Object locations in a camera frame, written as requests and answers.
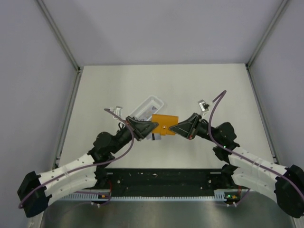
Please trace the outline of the silver card black stripe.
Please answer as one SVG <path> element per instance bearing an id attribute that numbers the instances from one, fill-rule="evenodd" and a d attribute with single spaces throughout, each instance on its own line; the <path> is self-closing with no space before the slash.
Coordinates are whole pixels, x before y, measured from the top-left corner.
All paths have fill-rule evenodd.
<path id="1" fill-rule="evenodd" d="M 161 135 L 160 134 L 156 134 L 156 133 L 152 133 L 152 140 L 156 141 L 156 140 L 161 140 Z"/>

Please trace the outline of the yellow leather card holder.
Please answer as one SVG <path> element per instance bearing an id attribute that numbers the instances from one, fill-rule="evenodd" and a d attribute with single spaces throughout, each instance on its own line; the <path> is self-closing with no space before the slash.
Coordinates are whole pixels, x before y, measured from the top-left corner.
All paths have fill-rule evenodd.
<path id="1" fill-rule="evenodd" d="M 152 122 L 158 123 L 158 126 L 152 131 L 153 134 L 175 135 L 169 128 L 178 124 L 179 117 L 174 115 L 153 114 Z"/>

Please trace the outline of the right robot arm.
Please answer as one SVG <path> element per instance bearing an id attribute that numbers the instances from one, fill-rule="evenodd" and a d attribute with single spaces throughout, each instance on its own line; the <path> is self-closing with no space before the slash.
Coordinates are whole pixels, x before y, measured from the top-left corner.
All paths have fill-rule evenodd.
<path id="1" fill-rule="evenodd" d="M 222 168 L 222 183 L 227 188 L 235 185 L 254 190 L 272 199 L 286 214 L 293 218 L 304 215 L 304 171 L 292 165 L 286 167 L 269 162 L 242 149 L 229 122 L 216 128 L 199 114 L 171 126 L 170 131 L 189 140 L 199 136 L 215 143 L 217 158 L 226 162 Z"/>

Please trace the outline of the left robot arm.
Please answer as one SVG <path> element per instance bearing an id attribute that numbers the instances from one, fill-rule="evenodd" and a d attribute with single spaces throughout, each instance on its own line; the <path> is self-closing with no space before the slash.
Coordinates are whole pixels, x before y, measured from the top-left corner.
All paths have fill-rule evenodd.
<path id="1" fill-rule="evenodd" d="M 129 116 L 122 123 L 124 127 L 115 135 L 99 133 L 92 149 L 74 161 L 51 171 L 26 174 L 17 190 L 20 199 L 18 208 L 24 210 L 26 217 L 32 218 L 42 213 L 70 193 L 94 186 L 105 187 L 108 182 L 105 167 L 116 160 L 113 154 L 127 144 L 133 145 L 136 140 L 144 139 L 159 125 Z"/>

